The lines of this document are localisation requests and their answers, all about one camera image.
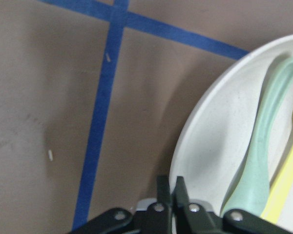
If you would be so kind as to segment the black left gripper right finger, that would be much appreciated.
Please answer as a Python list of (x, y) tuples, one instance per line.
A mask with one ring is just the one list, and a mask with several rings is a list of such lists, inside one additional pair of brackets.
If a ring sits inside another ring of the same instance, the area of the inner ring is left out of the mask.
[(185, 180), (176, 178), (173, 211), (178, 234), (289, 234), (290, 232), (241, 209), (222, 217), (208, 212), (201, 204), (190, 202)]

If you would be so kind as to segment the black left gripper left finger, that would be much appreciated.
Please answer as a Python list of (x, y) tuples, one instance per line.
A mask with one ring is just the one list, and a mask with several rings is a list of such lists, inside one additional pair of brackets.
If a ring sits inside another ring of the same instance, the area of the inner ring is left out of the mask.
[(155, 201), (140, 201), (134, 214), (123, 208), (109, 209), (73, 230), (73, 234), (170, 234), (172, 233), (172, 198), (168, 176), (156, 179)]

